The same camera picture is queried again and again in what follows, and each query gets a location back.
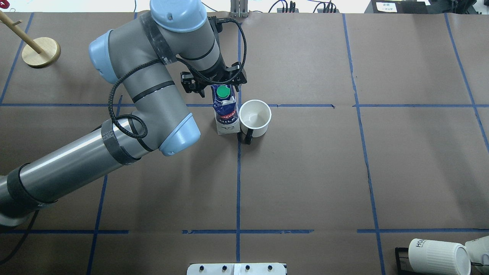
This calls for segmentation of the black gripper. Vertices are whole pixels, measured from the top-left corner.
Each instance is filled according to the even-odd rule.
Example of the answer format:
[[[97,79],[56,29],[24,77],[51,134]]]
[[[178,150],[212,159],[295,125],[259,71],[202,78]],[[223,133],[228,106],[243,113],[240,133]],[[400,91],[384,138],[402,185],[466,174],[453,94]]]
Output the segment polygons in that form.
[[[189,72],[180,73],[180,82],[186,93],[196,93],[205,96],[204,89],[211,85],[239,86],[246,84],[246,72],[242,64],[237,61],[231,67],[227,67],[223,61],[217,61],[213,66],[205,70],[197,68],[184,61]]]

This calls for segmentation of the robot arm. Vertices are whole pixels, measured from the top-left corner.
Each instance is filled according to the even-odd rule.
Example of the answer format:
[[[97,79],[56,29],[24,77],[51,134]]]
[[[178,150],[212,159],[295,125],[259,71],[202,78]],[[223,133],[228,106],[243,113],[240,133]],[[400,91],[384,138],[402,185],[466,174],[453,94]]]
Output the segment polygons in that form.
[[[149,11],[107,31],[89,46],[100,75],[112,84],[109,119],[70,144],[1,176],[1,232],[24,223],[61,197],[159,150],[175,155],[200,138],[194,117],[167,66],[177,61],[186,93],[210,85],[245,84],[245,62],[225,65],[219,24],[199,0],[151,0]]]

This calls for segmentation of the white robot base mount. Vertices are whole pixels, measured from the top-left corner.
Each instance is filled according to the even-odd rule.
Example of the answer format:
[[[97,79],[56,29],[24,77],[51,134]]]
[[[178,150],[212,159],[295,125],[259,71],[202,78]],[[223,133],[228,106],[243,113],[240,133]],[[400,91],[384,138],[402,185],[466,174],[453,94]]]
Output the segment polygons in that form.
[[[287,275],[285,263],[197,263],[189,265],[187,275]]]

